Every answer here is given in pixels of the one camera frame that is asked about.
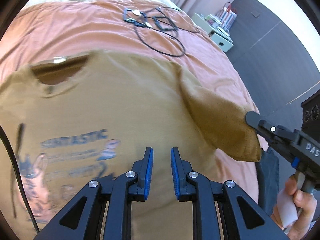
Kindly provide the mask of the person's right hand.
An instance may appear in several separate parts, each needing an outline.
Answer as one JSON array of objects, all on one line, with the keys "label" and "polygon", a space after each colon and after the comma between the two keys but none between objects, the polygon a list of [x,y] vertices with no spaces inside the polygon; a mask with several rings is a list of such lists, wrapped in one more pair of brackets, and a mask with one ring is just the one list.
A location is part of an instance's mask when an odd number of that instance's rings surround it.
[{"label": "person's right hand", "polygon": [[294,240],[303,239],[309,231],[316,211],[317,200],[312,194],[297,190],[297,181],[294,174],[285,182],[284,190],[292,197],[295,206],[301,210],[297,221],[290,225],[291,229],[287,236]]}]

